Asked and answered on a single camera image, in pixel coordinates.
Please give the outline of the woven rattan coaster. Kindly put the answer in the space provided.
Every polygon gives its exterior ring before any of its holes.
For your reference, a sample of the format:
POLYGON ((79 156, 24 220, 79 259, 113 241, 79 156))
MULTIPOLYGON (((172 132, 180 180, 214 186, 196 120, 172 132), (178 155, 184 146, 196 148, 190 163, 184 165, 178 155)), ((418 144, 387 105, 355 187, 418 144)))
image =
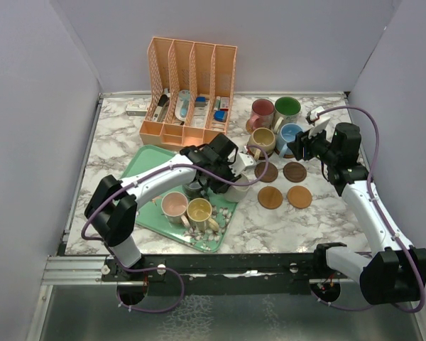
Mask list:
POLYGON ((250 134, 253 132, 252 124, 250 123, 250 121, 246 122, 246 130, 250 134))

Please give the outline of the beige grey mug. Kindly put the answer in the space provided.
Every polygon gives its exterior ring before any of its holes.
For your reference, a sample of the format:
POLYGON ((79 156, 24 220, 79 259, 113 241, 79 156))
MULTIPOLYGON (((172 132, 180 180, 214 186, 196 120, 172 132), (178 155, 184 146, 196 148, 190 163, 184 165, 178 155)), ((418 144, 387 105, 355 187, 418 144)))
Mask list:
POLYGON ((228 202, 240 202, 243 200, 250 188, 250 186, 247 185, 248 182, 248 178, 244 174, 241 174, 239 179, 235 182, 235 185, 231 185, 224 193, 224 199, 228 202))

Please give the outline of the tan brown mug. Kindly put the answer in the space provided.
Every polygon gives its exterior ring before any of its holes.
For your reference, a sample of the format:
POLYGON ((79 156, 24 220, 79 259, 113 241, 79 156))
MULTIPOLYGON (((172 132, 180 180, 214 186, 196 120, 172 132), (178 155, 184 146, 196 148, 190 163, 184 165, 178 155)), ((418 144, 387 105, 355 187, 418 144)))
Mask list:
POLYGON ((258 128, 250 136, 247 145, 258 145, 263 149, 263 146, 275 148, 275 135, 267 128, 258 128))

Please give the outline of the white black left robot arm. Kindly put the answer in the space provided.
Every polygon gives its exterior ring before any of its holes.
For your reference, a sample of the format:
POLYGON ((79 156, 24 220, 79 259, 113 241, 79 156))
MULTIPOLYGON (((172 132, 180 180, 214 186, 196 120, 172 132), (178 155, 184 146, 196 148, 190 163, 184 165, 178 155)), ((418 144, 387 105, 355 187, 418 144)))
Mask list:
POLYGON ((142 273, 141 252, 131 234, 138 209, 168 190, 199 178, 213 193, 225 193, 238 179, 231 165, 239 147, 223 133, 208 144, 186 146, 169 161, 144 173, 122 180, 108 175, 101 179, 84 215, 84 228, 92 225, 112 256, 118 272, 127 280, 142 273))

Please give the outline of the light blue mug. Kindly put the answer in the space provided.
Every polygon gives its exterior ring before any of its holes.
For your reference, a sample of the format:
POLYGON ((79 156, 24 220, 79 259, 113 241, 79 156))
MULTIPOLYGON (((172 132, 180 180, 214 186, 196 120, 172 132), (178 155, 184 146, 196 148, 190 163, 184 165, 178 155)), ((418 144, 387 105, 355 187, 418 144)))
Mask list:
POLYGON ((293 153, 288 147, 288 143, 293 142, 299 132, 303 132, 303 129, 297 124, 289 123, 282 126, 276 136, 275 149, 278 149, 282 154, 293 153))

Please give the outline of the green mug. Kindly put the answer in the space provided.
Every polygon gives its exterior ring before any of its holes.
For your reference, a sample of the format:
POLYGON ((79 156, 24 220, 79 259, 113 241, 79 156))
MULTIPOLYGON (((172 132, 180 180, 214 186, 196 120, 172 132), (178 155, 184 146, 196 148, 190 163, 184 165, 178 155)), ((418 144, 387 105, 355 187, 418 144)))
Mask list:
POLYGON ((295 123, 301 112, 301 103, 293 97, 281 97, 275 101, 272 129, 277 134, 282 126, 295 123))

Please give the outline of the maroon red mug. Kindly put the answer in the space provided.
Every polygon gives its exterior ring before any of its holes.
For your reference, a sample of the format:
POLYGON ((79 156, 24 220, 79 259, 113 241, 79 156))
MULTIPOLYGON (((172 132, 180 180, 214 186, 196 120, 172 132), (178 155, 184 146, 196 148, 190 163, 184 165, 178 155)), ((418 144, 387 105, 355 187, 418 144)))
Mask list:
POLYGON ((251 106, 250 123, 252 124, 253 131, 258 128, 271 127, 273 122, 275 107, 269 99, 257 99, 251 106))

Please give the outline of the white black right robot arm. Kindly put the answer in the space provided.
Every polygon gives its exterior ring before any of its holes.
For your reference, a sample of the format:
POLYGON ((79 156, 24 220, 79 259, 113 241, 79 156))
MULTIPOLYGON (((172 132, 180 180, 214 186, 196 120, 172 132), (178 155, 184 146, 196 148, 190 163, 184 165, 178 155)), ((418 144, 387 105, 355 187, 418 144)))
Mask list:
POLYGON ((426 249, 413 246, 380 202, 371 174, 358 161, 360 145, 360 129, 350 123, 337 124, 331 140, 316 126, 289 143, 297 160, 316 158, 326 166, 328 182, 352 209, 371 248, 367 259, 343 243, 319 244, 312 270, 321 278, 344 274, 371 305, 417 301, 423 306, 426 249))

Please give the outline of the light orange wooden coaster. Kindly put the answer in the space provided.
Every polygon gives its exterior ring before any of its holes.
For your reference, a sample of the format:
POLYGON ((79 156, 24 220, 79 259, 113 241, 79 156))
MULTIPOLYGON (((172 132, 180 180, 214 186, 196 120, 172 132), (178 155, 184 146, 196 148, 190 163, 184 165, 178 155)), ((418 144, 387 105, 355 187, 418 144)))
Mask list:
POLYGON ((258 192, 258 202, 268 210, 274 210, 283 203, 283 195, 279 189, 273 186, 266 186, 258 192))

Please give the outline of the dark walnut coaster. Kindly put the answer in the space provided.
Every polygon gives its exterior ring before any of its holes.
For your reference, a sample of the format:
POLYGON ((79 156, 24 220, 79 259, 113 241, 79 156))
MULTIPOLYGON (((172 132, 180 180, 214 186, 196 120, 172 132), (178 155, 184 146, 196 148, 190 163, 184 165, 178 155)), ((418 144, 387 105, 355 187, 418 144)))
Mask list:
POLYGON ((257 178, 261 176, 261 181, 264 183, 272 183, 277 177, 278 177, 278 169, 276 166, 272 163, 268 164, 268 167, 266 169, 266 172, 264 172, 266 167, 265 162, 259 163, 254 168, 254 174, 257 178))
POLYGON ((292 183, 300 183, 307 177, 306 168, 297 162, 289 162, 283 167, 283 175, 292 183))

